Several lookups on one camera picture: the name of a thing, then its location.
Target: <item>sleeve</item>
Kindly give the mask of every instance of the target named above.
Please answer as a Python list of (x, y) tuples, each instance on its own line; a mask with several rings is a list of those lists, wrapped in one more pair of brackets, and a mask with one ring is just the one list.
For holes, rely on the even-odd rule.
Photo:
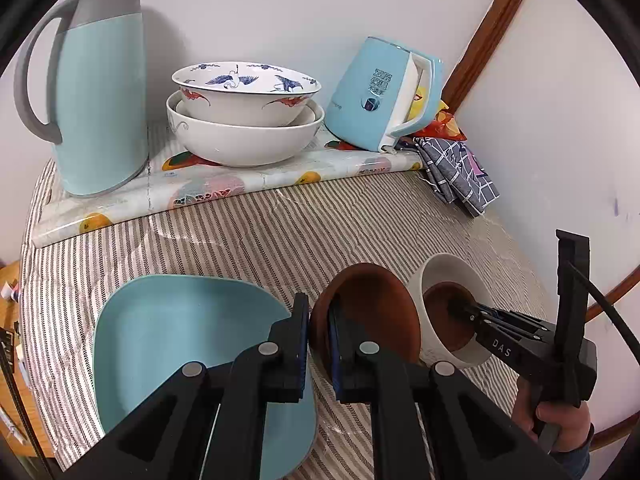
[(589, 467), (589, 446), (593, 438), (593, 424), (584, 444), (566, 453), (552, 452), (549, 455), (569, 473), (574, 480), (580, 480)]

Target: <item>kettle handle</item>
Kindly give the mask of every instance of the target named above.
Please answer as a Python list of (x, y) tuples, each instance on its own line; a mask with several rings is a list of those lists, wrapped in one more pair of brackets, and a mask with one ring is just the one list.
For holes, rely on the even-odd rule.
[(60, 128), (56, 123), (44, 124), (36, 117), (36, 114), (33, 112), (33, 108), (31, 108), (29, 94), (27, 92), (27, 73), (29, 69), (29, 62), (31, 60), (31, 53), (33, 52), (33, 46), (35, 45), (39, 35), (47, 26), (47, 23), (55, 18), (64, 18), (65, 16), (71, 17), (76, 11), (77, 6), (78, 0), (65, 0), (64, 2), (60, 2), (52, 7), (31, 31), (31, 34), (20, 50), (18, 63), (15, 66), (14, 102), (15, 107), (18, 110), (18, 115), (24, 125), (30, 129), (33, 134), (43, 140), (53, 142), (54, 144), (62, 143)]
[(410, 121), (398, 124), (386, 134), (391, 137), (401, 137), (407, 134), (414, 134), (425, 126), (429, 126), (436, 115), (440, 97), (442, 96), (442, 61), (434, 56), (426, 54), (417, 54), (412, 52), (410, 56), (418, 67), (423, 70), (430, 70), (431, 77), (429, 80), (429, 97), (426, 104), (422, 107), (422, 112)]

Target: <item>teal basin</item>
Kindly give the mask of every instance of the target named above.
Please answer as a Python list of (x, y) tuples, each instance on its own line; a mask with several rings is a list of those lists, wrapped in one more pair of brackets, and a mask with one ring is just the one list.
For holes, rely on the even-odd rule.
[[(247, 282), (153, 274), (121, 286), (104, 305), (94, 335), (94, 391), (105, 432), (188, 361), (207, 367), (233, 361), (265, 341), (289, 311)], [(316, 407), (307, 368), (303, 399), (269, 403), (261, 480), (293, 471), (316, 436)]]

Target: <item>hand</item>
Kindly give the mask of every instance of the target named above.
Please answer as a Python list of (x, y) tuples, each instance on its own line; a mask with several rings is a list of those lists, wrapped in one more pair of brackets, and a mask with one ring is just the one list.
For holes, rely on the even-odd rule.
[[(538, 436), (533, 433), (533, 416), (531, 412), (531, 386), (529, 382), (518, 377), (518, 395), (511, 412), (511, 420), (515, 422), (533, 441)], [(568, 452), (582, 446), (591, 429), (589, 407), (585, 401), (580, 408), (564, 402), (540, 402), (536, 416), (543, 422), (551, 422), (560, 426), (560, 434), (552, 451)]]

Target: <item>electric kettle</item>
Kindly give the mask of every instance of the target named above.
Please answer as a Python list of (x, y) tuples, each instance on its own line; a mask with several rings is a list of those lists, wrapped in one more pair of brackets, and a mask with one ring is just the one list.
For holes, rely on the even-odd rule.
[[(419, 84), (427, 89), (427, 102), (417, 117), (405, 121)], [(359, 148), (389, 151), (399, 137), (433, 121), (441, 94), (441, 60), (369, 36), (338, 83), (324, 123)]]
[[(49, 58), (47, 113), (38, 120), (27, 94), (33, 46), (61, 18)], [(132, 179), (148, 158), (146, 61), (140, 0), (64, 0), (25, 41), (15, 69), (22, 122), (54, 145), (62, 184), (93, 196)]]

